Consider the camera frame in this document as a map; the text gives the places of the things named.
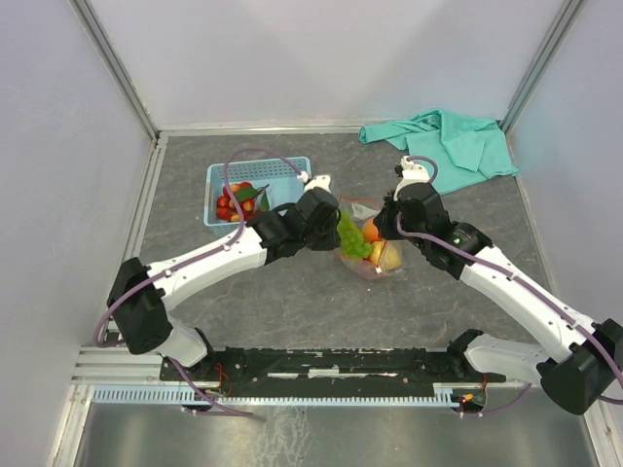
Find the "yellow lemon fruit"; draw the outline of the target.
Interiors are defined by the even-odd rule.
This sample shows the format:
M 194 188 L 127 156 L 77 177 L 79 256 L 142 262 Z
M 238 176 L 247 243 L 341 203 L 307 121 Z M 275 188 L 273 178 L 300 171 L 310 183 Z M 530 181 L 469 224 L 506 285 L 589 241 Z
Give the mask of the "yellow lemon fruit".
M 385 273 L 402 267 L 400 252 L 393 243 L 381 240 L 372 244 L 368 261 L 377 272 Z

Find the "purple grapes bunch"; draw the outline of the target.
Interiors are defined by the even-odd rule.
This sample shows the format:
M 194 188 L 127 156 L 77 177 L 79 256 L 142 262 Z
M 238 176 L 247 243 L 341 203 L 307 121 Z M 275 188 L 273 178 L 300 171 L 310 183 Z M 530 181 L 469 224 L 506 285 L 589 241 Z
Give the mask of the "purple grapes bunch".
M 362 278 L 373 280 L 382 275 L 382 270 L 368 261 L 355 261 L 353 271 Z

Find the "clear orange zip bag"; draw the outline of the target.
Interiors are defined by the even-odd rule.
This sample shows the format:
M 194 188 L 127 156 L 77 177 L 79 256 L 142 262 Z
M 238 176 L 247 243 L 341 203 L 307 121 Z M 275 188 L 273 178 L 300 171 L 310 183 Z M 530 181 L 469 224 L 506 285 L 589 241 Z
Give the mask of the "clear orange zip bag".
M 368 198 L 339 196 L 337 233 L 341 246 L 335 250 L 342 263 L 358 276 L 376 280 L 398 277 L 404 272 L 397 240 L 384 239 L 374 224 L 381 205 Z

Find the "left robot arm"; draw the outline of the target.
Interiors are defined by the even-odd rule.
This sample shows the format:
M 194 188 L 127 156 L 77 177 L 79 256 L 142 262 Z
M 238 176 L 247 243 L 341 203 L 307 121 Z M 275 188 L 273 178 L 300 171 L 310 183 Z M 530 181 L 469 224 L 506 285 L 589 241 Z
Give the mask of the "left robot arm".
M 331 251 L 340 243 L 339 203 L 312 188 L 298 201 L 261 212 L 241 229 L 185 255 L 144 265 L 124 261 L 108 298 L 112 318 L 132 355 L 156 352 L 192 378 L 209 377 L 213 347 L 198 328 L 171 312 L 201 290 L 240 272 L 290 258 L 302 249 Z

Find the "red strawberries with leaf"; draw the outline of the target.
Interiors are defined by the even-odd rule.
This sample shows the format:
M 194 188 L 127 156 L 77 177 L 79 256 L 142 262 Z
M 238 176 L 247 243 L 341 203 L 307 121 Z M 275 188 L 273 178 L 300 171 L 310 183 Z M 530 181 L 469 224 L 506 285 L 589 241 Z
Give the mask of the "red strawberries with leaf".
M 215 201 L 216 218 L 235 223 L 246 221 L 270 208 L 268 200 L 269 186 L 254 186 L 248 181 L 238 182 L 224 187 L 222 195 Z

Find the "orange peach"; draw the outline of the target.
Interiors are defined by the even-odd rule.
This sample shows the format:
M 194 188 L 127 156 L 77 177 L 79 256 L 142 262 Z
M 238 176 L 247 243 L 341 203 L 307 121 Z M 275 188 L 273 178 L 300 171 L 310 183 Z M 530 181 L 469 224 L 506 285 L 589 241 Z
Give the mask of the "orange peach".
M 383 240 L 379 229 L 374 224 L 373 218 L 369 218 L 364 222 L 361 231 L 365 242 L 375 243 Z

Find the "green grapes bunch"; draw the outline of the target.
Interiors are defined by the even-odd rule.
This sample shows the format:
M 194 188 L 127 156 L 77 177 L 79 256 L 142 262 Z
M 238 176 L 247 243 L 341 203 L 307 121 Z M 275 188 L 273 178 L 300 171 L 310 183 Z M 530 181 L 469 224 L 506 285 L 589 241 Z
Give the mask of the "green grapes bunch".
M 341 211 L 337 232 L 342 244 L 342 254 L 351 259 L 367 260 L 372 252 L 372 244 L 364 238 L 363 231 L 350 219 L 349 214 Z

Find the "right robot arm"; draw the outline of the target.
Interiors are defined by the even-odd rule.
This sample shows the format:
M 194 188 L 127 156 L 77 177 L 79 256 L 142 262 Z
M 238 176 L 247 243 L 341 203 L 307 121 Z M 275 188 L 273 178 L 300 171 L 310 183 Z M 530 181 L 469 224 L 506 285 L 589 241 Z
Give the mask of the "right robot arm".
M 621 324 L 611 318 L 598 322 L 554 297 L 481 231 L 451 220 L 431 184 L 400 184 L 387 193 L 374 224 L 387 240 L 410 241 L 433 267 L 493 301 L 535 340 L 526 344 L 467 331 L 446 358 L 454 378 L 497 374 L 536 384 L 575 415 L 621 381 Z

